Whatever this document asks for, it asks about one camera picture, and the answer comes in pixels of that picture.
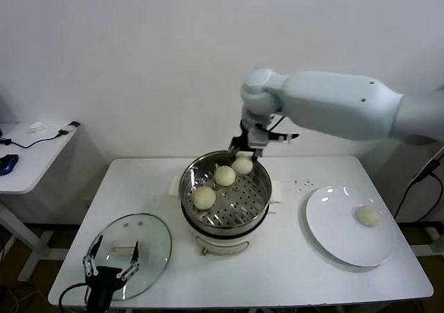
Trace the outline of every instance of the steamed bun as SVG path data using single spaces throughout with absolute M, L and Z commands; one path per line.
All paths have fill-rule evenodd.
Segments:
M 253 162 L 247 155 L 240 155 L 232 163 L 231 167 L 239 174 L 249 174 L 253 170 Z
M 369 228 L 375 227 L 381 221 L 381 212 L 371 205 L 363 205 L 356 211 L 358 221 Z
M 216 194 L 209 187 L 199 187 L 193 194 L 193 204 L 199 210 L 210 209 L 216 201 Z
M 236 181 L 236 173 L 229 166 L 220 166 L 214 172 L 214 180 L 220 186 L 231 186 Z

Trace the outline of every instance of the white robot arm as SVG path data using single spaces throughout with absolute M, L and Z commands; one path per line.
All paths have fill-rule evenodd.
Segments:
M 266 127 L 275 113 L 298 126 L 346 139 L 444 140 L 444 92 L 407 96 L 364 76 L 319 71 L 288 76 L 257 69 L 246 77 L 241 96 L 244 138 L 233 139 L 234 150 L 260 155 L 270 140 Z

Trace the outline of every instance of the computer mouse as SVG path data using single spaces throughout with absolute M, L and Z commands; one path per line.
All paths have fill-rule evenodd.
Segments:
M 11 173 L 18 161 L 18 155 L 5 155 L 0 158 L 0 176 Z

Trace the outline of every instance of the white table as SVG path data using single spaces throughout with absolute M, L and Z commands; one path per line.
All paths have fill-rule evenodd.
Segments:
M 313 189 L 326 185 L 356 187 L 386 210 L 377 190 L 354 157 L 262 158 L 272 180 L 282 186 L 283 202 L 273 205 L 242 253 L 202 256 L 180 210 L 169 196 L 173 177 L 192 159 L 115 160 L 55 279 L 49 301 L 54 305 L 69 285 L 84 282 L 82 257 L 94 237 L 126 214 L 148 212 L 168 225 L 173 250 L 163 276 L 148 290 L 113 307 L 203 308 L 337 305 L 423 298 L 433 294 L 407 241 L 398 231 L 398 246 L 375 268 L 347 265 L 332 258 L 307 234 L 300 221 Z M 314 185 L 305 185 L 309 179 Z M 84 306 L 85 289 L 64 298 Z
M 0 124 L 2 138 L 27 146 L 39 139 L 50 138 L 68 123 L 47 124 L 47 129 L 41 132 L 30 133 L 29 124 Z M 13 144 L 0 145 L 0 157 L 7 154 L 19 155 L 19 162 L 14 170 L 0 176 L 0 194 L 25 194 L 30 192 L 40 181 L 46 170 L 51 166 L 58 154 L 63 150 L 76 130 L 48 142 L 41 142 L 29 149 L 22 149 Z M 47 243 L 53 231 L 44 231 L 39 238 L 29 230 L 5 205 L 0 203 L 0 224 L 12 233 L 12 237 L 5 244 L 5 253 L 14 244 L 16 239 L 33 250 L 26 261 L 18 280 L 29 280 L 39 260 L 63 260 L 67 249 L 50 249 Z

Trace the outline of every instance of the glass lid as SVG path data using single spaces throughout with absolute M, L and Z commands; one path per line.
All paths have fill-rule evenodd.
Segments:
M 109 224 L 91 243 L 103 235 L 96 266 L 122 270 L 130 266 L 135 243 L 139 249 L 139 271 L 123 289 L 114 293 L 116 301 L 135 297 L 149 289 L 163 274 L 171 256 L 171 233 L 165 222 L 152 214 L 129 214 Z

